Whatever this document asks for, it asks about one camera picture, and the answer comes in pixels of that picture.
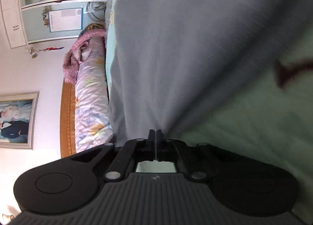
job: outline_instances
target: ribbed black surface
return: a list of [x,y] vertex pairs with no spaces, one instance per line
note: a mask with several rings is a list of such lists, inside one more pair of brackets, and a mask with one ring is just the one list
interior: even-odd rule
[[108,183],[85,207],[58,216],[24,212],[12,225],[190,225],[190,224],[302,224],[290,213],[256,218],[220,204],[205,184],[187,181],[182,174],[132,173],[128,179]]

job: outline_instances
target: wooden headboard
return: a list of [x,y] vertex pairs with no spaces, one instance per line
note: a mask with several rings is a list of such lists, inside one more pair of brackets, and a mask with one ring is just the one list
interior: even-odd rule
[[63,82],[60,112],[61,158],[76,154],[75,149],[75,86]]

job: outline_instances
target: pink knit garment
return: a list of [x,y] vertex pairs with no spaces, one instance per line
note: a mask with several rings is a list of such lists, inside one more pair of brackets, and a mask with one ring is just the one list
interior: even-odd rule
[[77,41],[73,44],[69,52],[65,54],[64,63],[63,63],[63,74],[64,74],[64,81],[66,83],[72,83],[72,84],[76,83],[79,64],[82,61],[77,60],[73,56],[73,52],[81,48],[82,46],[86,45],[86,42],[91,37],[106,37],[106,31],[104,29],[88,30],[77,39]]

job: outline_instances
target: picture frame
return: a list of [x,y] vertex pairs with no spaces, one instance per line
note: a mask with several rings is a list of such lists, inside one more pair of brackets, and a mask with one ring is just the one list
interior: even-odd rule
[[38,93],[0,97],[0,148],[32,149]]

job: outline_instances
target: gray fabric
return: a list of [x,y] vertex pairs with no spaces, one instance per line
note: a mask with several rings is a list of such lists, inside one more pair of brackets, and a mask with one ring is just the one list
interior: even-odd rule
[[312,14],[312,0],[117,0],[117,144],[199,122],[284,53]]

